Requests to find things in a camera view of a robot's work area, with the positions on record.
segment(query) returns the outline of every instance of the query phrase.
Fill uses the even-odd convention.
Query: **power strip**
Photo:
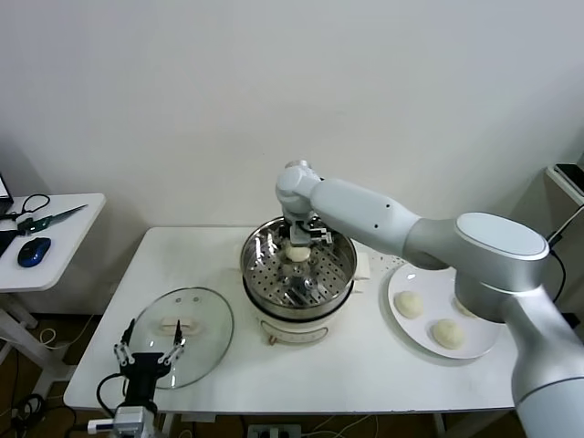
[[[247,438],[300,438],[299,424],[253,424],[247,428]]]

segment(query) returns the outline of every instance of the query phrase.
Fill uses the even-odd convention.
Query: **floor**
[[[39,327],[32,330],[38,336],[45,328],[53,328],[57,331],[57,341],[67,341],[74,339],[85,325],[83,319],[42,319]],[[69,347],[64,358],[66,363],[76,364],[81,359],[83,351],[87,347],[91,335],[98,325],[97,321],[91,321],[88,329],[80,337],[78,342]],[[2,432],[10,425],[10,415],[2,414],[10,407],[12,390],[16,385],[15,401],[18,402],[27,396],[34,388],[40,369],[22,355],[18,355],[18,376],[16,379],[16,353],[11,351],[4,363],[0,365],[0,436],[12,438],[13,433],[2,435]],[[66,383],[53,385],[47,399],[47,406],[55,408],[63,405],[62,395],[65,392]],[[90,419],[103,418],[101,412],[77,411],[78,422],[87,422]],[[327,420],[328,416],[319,415],[290,415],[290,416],[242,416],[225,415],[217,417],[215,423],[197,423],[193,425],[189,422],[181,422],[177,417],[171,432],[171,438],[245,438],[244,429],[249,424],[278,424],[292,423],[301,424],[303,433],[311,432],[320,423]],[[339,415],[322,427],[322,431],[338,432],[343,427],[362,418],[360,415]],[[456,422],[464,418],[464,414],[446,414],[444,416],[447,427],[451,427]],[[378,415],[378,437],[391,438],[434,438],[436,436],[433,427],[433,417],[430,414],[409,414],[409,415]],[[47,412],[39,423],[27,431],[26,438],[61,438],[65,431],[73,423],[73,415],[67,409],[57,408]],[[354,427],[343,433],[345,438],[374,438],[376,430],[375,417],[363,420]],[[498,438],[504,435],[509,438],[524,438],[525,435],[521,425],[514,414],[507,414],[497,422],[482,430],[475,438]],[[75,437],[88,436],[85,433],[74,433]],[[314,436],[334,436],[332,433],[315,434]]]

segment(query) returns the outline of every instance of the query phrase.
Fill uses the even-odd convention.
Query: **glass lid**
[[[177,320],[184,353],[158,380],[157,388],[181,388],[206,376],[219,364],[234,334],[234,315],[225,298],[206,287],[186,287],[163,295],[140,313],[130,349],[166,353],[172,348]]]

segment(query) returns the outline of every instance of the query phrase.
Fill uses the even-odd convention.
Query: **white cable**
[[[573,215],[571,215],[571,216],[569,217],[569,219],[568,219],[568,220],[567,220],[567,221],[566,221],[566,222],[565,222],[565,223],[564,223],[562,226],[560,226],[560,227],[558,228],[558,230],[557,230],[557,231],[556,231],[554,234],[552,234],[552,235],[551,235],[551,237],[549,237],[549,239],[547,240],[547,242],[548,242],[548,243],[550,243],[550,242],[553,242],[553,241],[554,241],[554,239],[556,238],[556,236],[557,236],[557,235],[559,235],[559,234],[561,234],[561,233],[562,233],[562,231],[564,231],[564,230],[566,229],[566,227],[567,227],[568,225],[570,225],[570,224],[571,224],[571,222],[572,222],[574,219],[576,219],[576,216],[578,216],[578,215],[579,215],[579,214],[582,212],[582,210],[584,210],[584,204],[583,204],[583,205],[581,205],[581,206],[578,208],[578,210],[576,210],[576,212],[575,212]]]
[[[302,433],[300,436],[302,436],[302,437],[313,436],[313,435],[319,435],[321,433],[332,433],[332,434],[335,434],[335,437],[345,438],[343,435],[339,435],[338,433],[336,433],[334,431],[316,431],[316,432],[310,432],[310,433]]]
[[[50,333],[51,333],[51,335],[52,335],[52,336],[51,336],[51,338],[50,338],[50,339],[47,339],[47,340],[43,340],[43,335],[44,335],[46,332],[48,332],[48,331],[50,331]],[[40,341],[40,343],[41,343],[41,344],[43,344],[43,345],[48,345],[48,344],[50,344],[52,341],[54,341],[56,337],[57,337],[57,333],[56,333],[56,331],[55,331],[53,328],[45,328],[44,330],[42,330],[42,331],[40,332],[40,335],[38,335],[38,340]]]
[[[370,417],[370,415],[365,415],[363,418],[357,420],[356,422],[352,422],[351,424],[349,424],[348,426],[343,427],[339,433],[337,433],[334,438],[339,438],[341,436],[341,434],[343,432],[345,432],[347,429],[349,429],[349,427],[353,427],[357,424],[359,424],[360,422],[364,422],[365,420],[367,420]]]
[[[317,429],[320,429],[322,426],[324,426],[326,423],[328,423],[330,420],[332,420],[333,418],[335,418],[334,415],[331,415],[327,418],[327,420],[325,420],[324,422],[322,422],[321,424],[319,424],[317,427],[315,427],[314,429],[312,429],[312,432],[316,432]]]
[[[38,341],[45,346],[46,349],[65,349],[67,347],[70,347],[71,345],[73,345],[75,342],[77,342],[81,336],[83,336],[83,333],[85,333],[85,330],[87,329],[87,327],[89,327],[89,322],[91,322],[91,320],[93,319],[93,317],[95,317],[94,315],[91,315],[88,319],[88,322],[85,323],[85,326],[83,326],[83,328],[81,329],[81,331],[79,332],[79,334],[77,335],[76,338],[74,338],[72,341],[63,344],[63,345],[59,345],[58,347],[49,347],[47,344],[50,344],[53,340],[55,340],[55,338],[57,337],[57,332],[53,329],[53,328],[45,328],[44,330],[42,330],[40,332],[40,335],[38,336]],[[47,340],[43,340],[43,335],[45,334],[45,332],[50,331],[52,336],[50,339]],[[14,339],[9,339],[9,338],[3,338],[0,336],[0,340],[3,340],[4,342],[8,342],[10,344],[17,344],[17,345],[24,345],[22,342],[18,342]]]
[[[333,432],[333,431],[316,431],[316,432],[311,432],[311,433],[302,433],[300,436],[303,436],[303,437],[304,436],[312,436],[312,435],[318,435],[319,433],[335,433],[335,436],[333,436],[333,438],[344,438],[343,432],[345,432],[347,429],[349,429],[349,428],[351,428],[351,427],[359,424],[360,422],[364,422],[365,420],[367,420],[370,417],[371,417],[371,415],[365,415],[364,417],[359,418],[356,422],[352,422],[351,424],[343,427],[340,430],[340,432],[338,432],[338,433],[337,432]],[[378,427],[379,427],[379,424],[377,423],[377,415],[375,415],[375,438],[377,438]]]
[[[77,335],[77,337],[74,338],[72,341],[67,342],[66,344],[63,344],[63,345],[59,345],[58,347],[49,347],[48,345],[45,345],[45,348],[47,348],[47,349],[66,349],[67,347],[70,347],[75,342],[77,342],[79,340],[79,338],[81,338],[83,336],[83,333],[85,333],[85,330],[89,327],[89,322],[91,322],[91,320],[93,319],[93,317],[95,317],[95,315],[91,315],[89,317],[88,322],[85,323],[85,326],[83,326],[83,328],[81,329],[81,331],[79,332],[79,334]]]
[[[0,418],[4,417],[7,413],[9,413],[10,411],[12,411],[12,408],[8,408],[6,409],[4,412],[0,413]]]

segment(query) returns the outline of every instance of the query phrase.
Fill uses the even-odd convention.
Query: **stainless steel pot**
[[[283,217],[255,230],[245,241],[240,259],[252,303],[288,322],[309,322],[338,310],[352,289],[357,253],[350,239],[331,233],[332,244],[313,244],[310,258],[295,263],[286,257],[289,225]]]

